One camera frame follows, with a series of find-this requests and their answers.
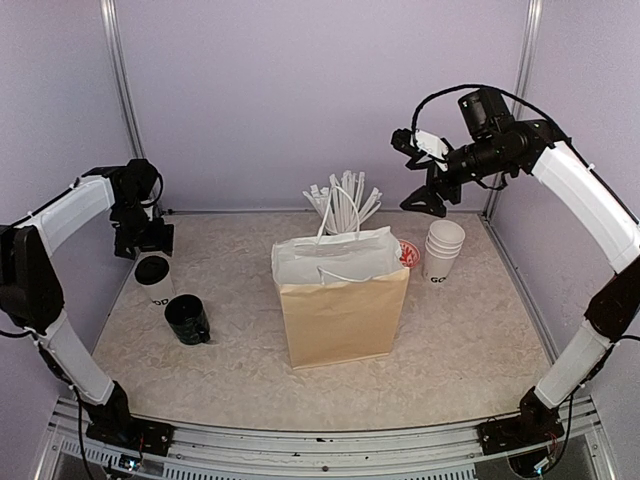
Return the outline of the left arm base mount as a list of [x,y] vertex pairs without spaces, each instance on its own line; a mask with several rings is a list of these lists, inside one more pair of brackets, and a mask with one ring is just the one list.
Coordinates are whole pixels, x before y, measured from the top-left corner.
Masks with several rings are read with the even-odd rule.
[[86,436],[105,444],[166,457],[174,427],[168,423],[133,417],[121,424],[115,420],[91,421]]

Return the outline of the white paper cup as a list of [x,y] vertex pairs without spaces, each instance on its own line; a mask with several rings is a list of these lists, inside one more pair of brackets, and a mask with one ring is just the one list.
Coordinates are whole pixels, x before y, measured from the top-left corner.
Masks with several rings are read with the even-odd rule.
[[164,308],[176,295],[173,282],[169,277],[154,284],[143,285],[142,288],[151,304],[157,308]]

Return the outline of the bundle of wrapped white straws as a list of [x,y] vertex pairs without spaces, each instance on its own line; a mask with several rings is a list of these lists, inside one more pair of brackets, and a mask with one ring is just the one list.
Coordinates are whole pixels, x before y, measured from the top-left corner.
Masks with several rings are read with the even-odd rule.
[[358,232],[362,224],[381,207],[383,193],[377,187],[365,193],[364,171],[345,170],[340,177],[331,174],[329,185],[313,184],[303,196],[321,217],[321,235]]

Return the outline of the right aluminium post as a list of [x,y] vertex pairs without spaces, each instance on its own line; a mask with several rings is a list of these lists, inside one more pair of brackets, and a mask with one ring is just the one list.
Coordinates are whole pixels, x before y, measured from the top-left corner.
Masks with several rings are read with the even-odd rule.
[[[543,12],[542,0],[528,1],[528,10],[525,21],[524,35],[522,40],[522,48],[520,52],[520,60],[516,77],[514,94],[520,98],[525,98],[529,84],[531,71],[534,64],[534,58],[539,37],[539,29]],[[522,116],[524,107],[516,102],[512,102],[512,112],[516,119]],[[497,210],[501,192],[492,192],[486,202],[484,209],[485,219],[491,223]]]

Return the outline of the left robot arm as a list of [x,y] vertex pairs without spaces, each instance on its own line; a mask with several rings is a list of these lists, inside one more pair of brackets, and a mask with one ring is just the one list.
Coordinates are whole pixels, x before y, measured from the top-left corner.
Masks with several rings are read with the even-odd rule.
[[123,388],[93,360],[68,320],[52,257],[78,230],[108,213],[114,254],[173,253],[174,228],[158,211],[163,177],[148,160],[96,167],[23,219],[1,228],[1,309],[27,336],[51,372],[71,389],[94,427],[121,445],[133,443],[140,424]]

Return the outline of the brown paper bag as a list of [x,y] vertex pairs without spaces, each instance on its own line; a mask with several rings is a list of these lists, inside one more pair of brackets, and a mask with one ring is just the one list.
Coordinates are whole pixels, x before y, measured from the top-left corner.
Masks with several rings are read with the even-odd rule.
[[410,270],[390,227],[278,242],[272,278],[290,365],[306,369],[388,355]]

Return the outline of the aluminium post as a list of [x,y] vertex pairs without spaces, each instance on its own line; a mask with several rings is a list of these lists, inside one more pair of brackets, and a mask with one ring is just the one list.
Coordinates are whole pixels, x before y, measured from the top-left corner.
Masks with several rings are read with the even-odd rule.
[[116,2],[114,0],[100,0],[99,3],[111,66],[115,78],[116,91],[131,151],[136,158],[144,158],[144,147],[127,78]]
[[[525,21],[524,35],[522,40],[522,48],[520,52],[520,60],[516,77],[514,94],[520,98],[525,98],[529,84],[531,71],[534,64],[534,58],[539,37],[539,29],[543,12],[542,0],[528,1],[528,10]],[[522,116],[524,107],[516,102],[512,102],[512,112],[516,119]],[[485,219],[491,223],[497,210],[501,192],[492,192],[486,202],[484,209]]]

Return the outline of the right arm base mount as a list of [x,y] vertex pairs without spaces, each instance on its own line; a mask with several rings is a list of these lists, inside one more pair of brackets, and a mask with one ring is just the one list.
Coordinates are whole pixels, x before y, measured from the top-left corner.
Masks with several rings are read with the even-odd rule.
[[476,428],[484,455],[517,450],[551,441],[564,435],[564,428],[556,411],[518,415],[494,419]]

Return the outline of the red patterned bowl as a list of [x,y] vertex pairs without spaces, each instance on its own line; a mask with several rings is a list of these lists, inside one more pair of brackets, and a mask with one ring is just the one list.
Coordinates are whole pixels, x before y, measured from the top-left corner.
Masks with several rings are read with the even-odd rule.
[[418,266],[421,261],[419,249],[413,243],[406,240],[400,240],[399,245],[401,247],[401,264],[410,269]]

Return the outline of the left aluminium post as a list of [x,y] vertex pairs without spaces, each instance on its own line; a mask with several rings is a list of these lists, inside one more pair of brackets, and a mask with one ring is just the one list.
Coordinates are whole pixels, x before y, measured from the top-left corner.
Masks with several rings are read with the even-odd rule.
[[111,66],[115,78],[116,91],[131,151],[136,158],[144,158],[144,147],[127,78],[116,2],[114,0],[100,0],[99,3]]

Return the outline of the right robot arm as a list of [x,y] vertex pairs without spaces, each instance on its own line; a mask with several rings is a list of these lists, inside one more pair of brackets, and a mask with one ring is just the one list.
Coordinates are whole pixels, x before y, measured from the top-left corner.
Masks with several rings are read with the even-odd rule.
[[[418,125],[423,109],[459,93],[458,108],[469,134],[454,147]],[[603,181],[547,112],[498,87],[471,83],[436,91],[415,107],[410,124],[390,143],[406,155],[409,170],[426,179],[401,204],[406,211],[443,218],[460,202],[462,189],[487,178],[532,177],[555,199],[565,217],[592,245],[611,277],[590,299],[582,322],[552,366],[521,399],[516,414],[479,425],[489,441],[522,444],[563,434],[559,408],[604,366],[639,315],[639,219]]]

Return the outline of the stack of white paper cups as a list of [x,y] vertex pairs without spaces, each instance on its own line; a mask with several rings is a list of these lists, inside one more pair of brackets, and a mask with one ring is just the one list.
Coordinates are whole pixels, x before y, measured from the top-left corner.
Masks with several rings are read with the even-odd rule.
[[432,285],[446,281],[464,240],[465,230],[457,223],[440,219],[431,223],[425,239],[425,263],[423,276]]

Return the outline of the aluminium front rail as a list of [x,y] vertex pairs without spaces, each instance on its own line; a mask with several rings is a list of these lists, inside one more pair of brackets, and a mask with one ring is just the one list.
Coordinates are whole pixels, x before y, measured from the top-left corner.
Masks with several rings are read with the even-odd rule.
[[[78,407],[57,401],[39,446],[34,479],[83,479],[94,475],[131,479],[474,479],[490,467],[513,476],[509,461],[524,447],[484,454],[479,420],[369,431],[278,431],[172,422],[166,455],[140,458],[117,446],[78,438]],[[125,468],[124,458],[134,458]]]

